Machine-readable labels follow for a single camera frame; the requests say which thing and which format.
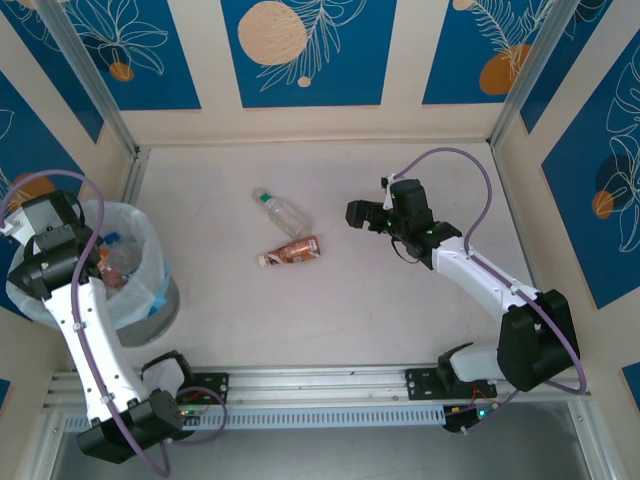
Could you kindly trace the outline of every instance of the cable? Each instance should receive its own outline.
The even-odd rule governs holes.
[[[220,425],[218,430],[213,432],[208,437],[202,438],[200,440],[193,440],[191,442],[185,442],[185,441],[182,441],[182,440],[176,440],[176,441],[173,442],[176,445],[179,445],[179,446],[182,446],[182,447],[188,447],[188,446],[191,446],[191,445],[204,445],[205,443],[209,443],[209,442],[214,441],[216,438],[218,438],[220,436],[220,434],[224,430],[224,427],[227,425],[227,421],[229,420],[229,412],[227,411],[227,405],[224,403],[224,400],[222,400],[220,395],[218,395],[213,390],[209,390],[208,388],[205,388],[205,387],[188,387],[188,388],[183,388],[182,390],[179,390],[178,394],[176,396],[184,395],[185,393],[191,393],[191,392],[203,393],[205,395],[209,395],[211,398],[215,398],[216,399],[216,401],[222,407],[222,412],[223,412],[222,424]]]
[[[484,178],[484,181],[485,181],[485,183],[487,185],[487,200],[485,202],[484,208],[482,209],[482,212],[480,213],[480,215],[478,216],[476,221],[473,222],[473,225],[471,225],[471,228],[469,228],[469,231],[467,232],[467,234],[464,237],[464,249],[465,249],[465,252],[467,253],[467,255],[469,255],[469,257],[476,264],[478,264],[481,268],[483,268],[490,275],[495,277],[498,281],[502,282],[505,286],[507,286],[509,288],[512,288],[513,285],[507,278],[505,278],[502,274],[497,272],[490,265],[488,265],[487,263],[485,263],[481,259],[479,259],[476,255],[473,254],[473,252],[470,252],[471,236],[473,235],[473,233],[476,231],[478,226],[483,222],[483,220],[487,216],[487,213],[489,212],[489,208],[491,207],[491,200],[493,198],[493,185],[491,184],[491,178],[489,177],[489,172],[487,172],[487,169],[484,168],[482,163],[480,163],[480,160],[478,160],[476,157],[471,155],[469,152],[465,152],[464,150],[461,150],[459,148],[455,148],[455,147],[438,147],[438,148],[434,148],[434,149],[428,150],[427,152],[425,152],[422,155],[420,155],[413,162],[411,162],[409,165],[407,165],[407,167],[405,167],[402,171],[400,171],[400,173],[398,173],[396,175],[396,177],[404,177],[407,174],[407,172],[409,172],[409,170],[411,170],[413,167],[415,167],[423,159],[425,159],[426,157],[428,157],[430,155],[433,155],[434,153],[441,153],[441,152],[451,152],[451,153],[457,153],[459,155],[462,155],[463,157],[471,160],[475,164],[475,166],[478,167],[478,170],[480,170],[480,173],[482,174],[482,177]],[[569,354],[569,357],[571,358],[571,361],[573,362],[573,365],[576,368],[576,371],[578,373],[578,379],[579,379],[579,382],[580,382],[580,386],[577,389],[574,389],[574,388],[567,387],[565,385],[559,384],[559,383],[551,381],[551,380],[548,380],[545,383],[547,385],[549,385],[549,386],[552,386],[554,388],[562,390],[563,392],[573,393],[573,394],[576,394],[576,395],[584,394],[587,391],[587,378],[586,378],[586,375],[584,373],[584,368],[582,367],[582,362],[578,358],[578,355],[576,354],[575,350],[571,346],[571,343],[569,342],[567,337],[562,333],[562,331],[558,328],[558,326],[551,319],[551,317],[549,317],[549,315],[547,315],[547,313],[537,303],[535,303],[535,301],[533,301],[533,299],[529,298],[520,289],[517,289],[515,294],[518,295],[518,297],[520,297],[522,300],[524,300],[531,308],[533,308],[533,310],[542,318],[542,320],[547,324],[547,326],[551,329],[551,331],[558,338],[558,340],[560,341],[562,346],[565,348],[565,350]],[[518,393],[519,393],[519,390],[515,390],[514,392],[512,392],[511,395],[509,395],[507,397],[507,399],[504,402],[502,402],[500,404],[500,406],[493,412],[493,414],[497,413],[505,405],[507,405],[511,400],[513,400],[513,398]],[[478,424],[474,425],[473,427],[467,429],[466,432],[469,432],[470,430],[472,430],[475,426],[477,426],[479,424],[480,423],[478,423]]]
[[[95,192],[96,198],[98,200],[98,218],[96,221],[95,228],[93,229],[93,233],[91,234],[91,236],[89,237],[89,240],[87,241],[87,245],[84,247],[84,250],[80,254],[80,257],[78,258],[78,263],[76,264],[76,267],[73,270],[73,275],[71,277],[71,313],[73,315],[73,321],[76,324],[81,326],[82,318],[80,317],[80,304],[78,301],[80,273],[82,272],[84,264],[86,263],[87,258],[91,253],[91,249],[93,248],[93,246],[95,245],[98,239],[98,235],[100,233],[100,229],[102,228],[102,223],[104,221],[104,198],[102,197],[102,193],[100,192],[100,189],[98,188],[98,186],[95,183],[93,183],[91,180],[89,180],[87,177],[85,177],[84,175],[80,173],[72,172],[69,170],[51,169],[51,170],[43,170],[41,172],[31,174],[25,177],[24,179],[20,180],[19,182],[17,182],[15,185],[13,185],[13,187],[11,187],[7,195],[4,197],[2,204],[0,204],[0,227],[4,227],[4,223],[5,223],[4,214],[7,211],[7,206],[9,205],[9,201],[16,194],[16,192],[18,192],[18,190],[20,190],[24,185],[31,182],[32,180],[35,180],[36,178],[40,178],[44,176],[48,177],[52,175],[72,177],[86,183]],[[136,441],[136,439],[134,438],[134,436],[131,434],[126,424],[124,423],[124,420],[120,416],[120,412],[118,412],[118,409],[113,404],[113,399],[111,398],[104,384],[104,380],[102,379],[102,375],[100,373],[100,370],[98,369],[98,365],[96,364],[93,353],[91,352],[91,348],[89,347],[89,342],[87,341],[87,336],[84,332],[84,328],[82,327],[78,328],[77,334],[78,334],[78,339],[80,341],[80,346],[82,347],[82,352],[84,353],[84,356],[87,360],[87,365],[89,366],[89,370],[91,370],[91,375],[93,376],[93,379],[98,387],[98,391],[100,392],[100,395],[102,395],[102,397],[109,399],[107,401],[107,408],[109,409],[109,413],[111,413],[111,416],[113,417],[114,422],[118,426],[118,429],[122,433],[122,436],[125,438],[125,440],[129,444],[131,449],[140,458],[142,458],[142,460],[144,460],[144,462],[147,463],[149,467],[157,475],[164,478],[168,478],[169,475],[171,475],[171,465],[169,463],[169,456],[167,454],[167,448],[165,446],[165,443],[162,442],[160,444],[160,450],[162,452],[162,460],[164,463],[164,469],[163,469],[158,465],[156,465],[156,463],[151,459],[151,457],[149,457],[149,455],[147,455],[147,453],[142,449],[140,444],[138,444],[138,442]]]

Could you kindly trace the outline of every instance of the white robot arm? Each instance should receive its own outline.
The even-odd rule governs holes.
[[[529,391],[573,365],[562,342],[536,311],[539,307],[550,317],[578,352],[564,296],[520,283],[465,245],[460,231],[433,219],[419,181],[391,175],[382,179],[382,186],[384,203],[349,203],[349,225],[362,228],[366,221],[369,230],[390,235],[394,249],[396,242],[402,243],[416,263],[448,277],[475,298],[498,327],[496,341],[461,345],[440,356],[437,373],[445,389],[476,380],[507,380],[518,390]]]
[[[128,365],[107,310],[106,291],[97,267],[97,247],[85,263],[77,287],[81,322],[74,319],[71,279],[80,252],[93,233],[84,223],[77,200],[61,191],[33,199],[5,219],[0,233],[25,247],[24,260],[9,273],[9,281],[28,295],[42,299],[60,327],[78,370],[92,426],[78,436],[81,450],[113,463],[133,456],[109,407],[115,407],[142,448],[179,434],[182,419],[175,397],[181,386],[190,386],[187,380],[193,375],[177,352],[148,364],[142,378]],[[93,359],[85,355],[79,329],[84,331],[99,368],[92,366]],[[96,383],[95,369],[104,383],[102,388]]]

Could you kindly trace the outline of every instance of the metal frame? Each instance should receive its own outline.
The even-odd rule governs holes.
[[[536,37],[533,48],[527,56],[527,60],[513,82],[513,87],[507,94],[500,115],[489,135],[489,145],[492,148],[500,143],[511,123],[520,114],[522,105],[524,105],[529,93],[531,93],[531,89],[538,80],[560,37],[562,37],[564,29],[569,20],[571,20],[579,3],[580,0],[563,0],[556,2],[551,9],[549,16],[540,29],[540,33]]]
[[[625,480],[620,458],[592,398],[567,402],[589,473],[594,479]]]
[[[144,179],[144,174],[147,171],[150,155],[150,148],[140,147],[138,149],[138,153],[136,154],[135,159],[131,163],[131,168],[129,169],[129,175],[127,176],[127,182],[124,186],[121,202],[135,205],[138,201],[140,189],[142,188],[142,180]]]
[[[436,365],[382,365],[315,368],[194,368],[196,373],[226,372],[229,377],[227,405],[231,408],[324,408],[407,405],[460,405],[468,399],[409,400],[405,371]],[[576,388],[571,371],[558,381]],[[497,382],[498,401],[513,391],[507,382]],[[573,396],[541,385],[515,399],[519,402],[566,401]],[[86,412],[82,385],[77,373],[56,373],[45,398],[45,412]]]
[[[444,405],[466,404],[468,399],[444,401],[410,401],[405,371],[409,368],[432,368],[434,365],[397,365],[364,367],[309,368],[194,368],[195,372],[227,372],[230,374],[227,405],[239,419],[276,414],[317,414],[318,412],[385,412],[433,410]],[[561,383],[577,387],[573,372],[565,372]],[[506,382],[497,382],[498,401],[512,390]],[[589,396],[575,397],[542,385],[531,392],[521,393],[516,402],[567,402],[589,471],[594,480],[625,480],[619,460],[606,431],[602,427],[597,408]],[[56,373],[45,399],[43,421],[37,442],[32,442],[30,462],[20,478],[49,480],[60,447],[65,425],[75,425],[86,411],[82,386],[77,373]],[[211,419],[198,429],[215,429],[219,422],[219,408],[212,408]],[[405,425],[427,424],[423,418],[403,419]],[[330,425],[316,425],[325,428]],[[369,422],[369,426],[381,426]],[[253,428],[238,421],[237,428]],[[255,428],[268,428],[255,425]]]
[[[38,12],[60,46],[83,87],[111,128],[121,148],[130,156],[131,166],[122,195],[122,201],[135,204],[149,161],[150,149],[139,148],[120,111],[108,91],[90,56],[76,35],[69,19],[56,0],[33,0]],[[535,48],[529,54],[521,74],[505,100],[489,137],[495,159],[495,148],[535,84],[542,68],[560,39],[564,27],[573,15],[580,0],[557,2],[538,35]],[[509,198],[506,185],[505,194]],[[405,370],[429,368],[434,365],[366,366],[366,367],[318,367],[318,368],[200,368],[200,372],[224,371],[231,375],[228,391],[230,410],[240,415],[260,412],[300,412],[318,409],[371,411],[406,410],[417,407],[438,407],[464,404],[468,400],[410,401],[407,395]],[[560,381],[576,387],[572,372]],[[504,399],[512,391],[506,382],[496,384],[499,397]],[[624,480],[620,460],[611,439],[603,426],[597,407],[590,397],[573,397],[547,386],[529,393],[521,393],[517,402],[567,402],[580,445],[592,478],[600,480]],[[86,410],[82,387],[76,373],[54,375],[41,417],[38,419],[30,445],[31,454],[24,456],[19,478],[29,480],[50,479],[60,448],[65,425],[72,418],[79,418]],[[217,425],[208,422],[202,428]]]
[[[89,52],[84,48],[69,17],[56,0],[33,0],[33,3],[67,63],[80,80],[105,123],[111,128],[115,140],[133,160],[137,152],[133,135],[120,115],[118,105],[91,60]]]

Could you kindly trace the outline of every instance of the white plastic bag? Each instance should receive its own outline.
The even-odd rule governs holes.
[[[100,236],[118,232],[125,240],[135,240],[142,250],[140,266],[129,282],[114,296],[107,300],[111,320],[116,329],[126,327],[138,320],[147,318],[156,295],[164,296],[162,291],[165,277],[164,258],[160,240],[147,216],[126,203],[105,202],[104,223]],[[86,224],[94,228],[98,216],[98,202],[89,200],[82,204]],[[9,271],[22,262],[24,247],[18,248]],[[40,300],[29,297],[18,287],[7,282],[9,299],[27,317],[36,322],[58,328],[53,316],[44,308]]]

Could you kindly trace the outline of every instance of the purple cable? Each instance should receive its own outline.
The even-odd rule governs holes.
[[[189,447],[191,445],[204,445],[205,443],[214,441],[216,438],[220,436],[220,434],[224,430],[224,427],[227,425],[227,420],[229,419],[229,412],[227,412],[227,406],[224,403],[224,400],[222,400],[220,395],[218,395],[213,390],[209,390],[208,388],[205,388],[205,387],[187,387],[187,388],[183,388],[182,390],[179,390],[176,396],[184,395],[185,393],[191,393],[191,392],[201,392],[216,399],[216,401],[222,407],[222,412],[223,412],[222,425],[220,425],[220,428],[218,428],[218,430],[213,432],[211,435],[205,438],[201,438],[200,440],[193,440],[191,442],[176,440],[173,442],[176,445],[179,445],[181,447]]]
[[[89,237],[87,245],[84,247],[84,250],[80,254],[80,257],[78,258],[78,263],[76,264],[76,267],[73,271],[73,275],[71,277],[71,312],[73,314],[73,321],[76,324],[81,325],[82,318],[80,317],[80,304],[78,301],[78,287],[80,282],[80,273],[82,272],[82,268],[84,267],[84,264],[87,261],[89,254],[91,253],[91,249],[93,248],[96,241],[98,240],[98,235],[100,234],[100,229],[102,228],[102,223],[104,221],[104,198],[102,197],[102,193],[100,192],[100,189],[98,188],[98,186],[95,183],[93,183],[91,180],[89,180],[87,177],[85,177],[84,175],[80,173],[72,172],[70,170],[51,169],[51,170],[43,170],[41,172],[31,174],[28,177],[25,177],[22,180],[20,180],[13,187],[11,187],[7,195],[4,197],[4,200],[0,205],[0,227],[4,227],[4,223],[5,223],[4,214],[7,211],[7,206],[9,205],[9,201],[16,194],[16,192],[20,190],[24,185],[31,182],[32,180],[35,180],[36,178],[51,176],[51,175],[61,175],[64,177],[72,177],[72,178],[81,180],[82,182],[86,183],[92,188],[98,200],[98,219],[96,221],[95,228],[93,229],[93,233]],[[87,336],[84,332],[84,329],[79,328],[77,330],[77,333],[78,333],[78,340],[80,341],[80,346],[82,347],[82,352],[84,353],[84,356],[87,360],[87,365],[89,366],[89,370],[91,370],[91,375],[93,376],[93,379],[96,382],[98,391],[100,392],[100,395],[102,395],[103,397],[108,397],[109,392],[104,384],[104,380],[102,379],[102,375],[100,374],[98,365],[96,364],[93,353],[91,352],[91,348],[89,347],[89,342],[87,341]],[[122,420],[122,417],[120,416],[120,412],[118,412],[118,409],[113,404],[113,399],[111,398],[109,399],[109,401],[107,402],[107,408],[109,409],[109,412],[111,413],[111,416],[113,417],[114,422],[118,426],[118,429],[122,433],[122,436],[125,438],[125,440],[129,444],[131,449],[138,456],[140,456],[142,460],[144,460],[156,474],[158,474],[161,477],[168,478],[169,475],[171,475],[171,466],[169,464],[169,456],[167,454],[167,449],[164,442],[160,444],[160,449],[162,451],[162,460],[164,462],[164,470],[163,470],[162,468],[160,468],[158,465],[155,464],[155,462],[151,459],[151,457],[149,457],[147,453],[142,449],[142,447],[138,444],[134,436],[131,434],[131,432],[125,425],[124,420]]]
[[[471,228],[469,228],[469,231],[467,232],[467,234],[464,237],[464,249],[465,249],[467,255],[469,255],[469,257],[476,264],[478,264],[481,268],[483,268],[485,271],[487,271],[490,275],[495,277],[497,280],[502,282],[505,286],[511,288],[512,284],[509,281],[509,279],[505,278],[502,274],[497,272],[490,265],[488,265],[485,262],[483,262],[482,260],[480,260],[476,255],[473,255],[473,254],[469,253],[471,236],[473,235],[473,233],[476,231],[478,226],[483,222],[483,220],[487,216],[487,213],[489,212],[489,208],[491,207],[491,200],[493,198],[493,186],[491,184],[491,179],[489,178],[489,172],[487,172],[487,169],[484,168],[482,163],[480,163],[480,160],[478,160],[476,157],[471,155],[469,152],[465,152],[464,150],[461,150],[459,148],[455,148],[455,147],[439,147],[439,148],[434,148],[432,150],[429,150],[429,151],[423,153],[422,155],[420,155],[418,158],[416,158],[413,162],[411,162],[405,169],[403,169],[396,176],[397,177],[404,177],[409,170],[411,170],[413,167],[415,167],[424,158],[428,157],[429,155],[433,155],[434,153],[441,153],[441,152],[457,153],[459,155],[462,155],[463,157],[466,157],[467,159],[471,160],[476,165],[476,167],[478,167],[478,170],[480,170],[480,173],[482,173],[482,177],[484,178],[484,181],[485,181],[485,183],[487,185],[487,201],[485,202],[484,208],[482,209],[482,212],[480,213],[480,216],[478,216],[478,219],[475,222],[473,222],[473,225],[471,225]],[[554,382],[554,381],[551,381],[551,380],[548,380],[545,383],[547,385],[555,387],[555,388],[557,388],[559,390],[562,390],[563,392],[573,393],[573,394],[576,394],[576,395],[584,394],[587,391],[587,378],[586,378],[586,375],[584,373],[584,368],[582,367],[582,362],[580,362],[580,359],[578,358],[578,355],[576,354],[575,350],[571,346],[571,343],[569,342],[569,340],[567,340],[567,337],[560,331],[558,326],[549,317],[549,315],[547,315],[546,312],[544,310],[542,310],[542,308],[537,303],[535,303],[531,298],[529,298],[527,295],[525,295],[524,292],[522,292],[521,290],[518,289],[518,290],[516,290],[516,295],[518,295],[531,308],[533,308],[534,311],[538,315],[540,315],[542,320],[547,324],[547,326],[551,329],[551,331],[556,335],[556,337],[558,338],[558,340],[560,341],[562,346],[566,349],[566,351],[569,354],[569,357],[571,358],[571,361],[573,362],[573,365],[575,366],[576,371],[578,373],[578,379],[580,381],[580,386],[577,389],[574,389],[574,388],[567,387],[565,385],[562,385],[560,383],[557,383],[557,382]],[[493,413],[495,414],[499,410],[501,410],[505,405],[507,405],[511,400],[513,400],[513,398],[518,393],[519,393],[518,390],[515,390],[514,392],[512,392],[511,395],[509,395],[507,397],[507,399],[504,402],[502,402],[500,404],[500,406]],[[480,423],[477,423],[473,427],[467,429],[467,432],[473,430],[473,428],[476,427],[477,425],[480,425]]]

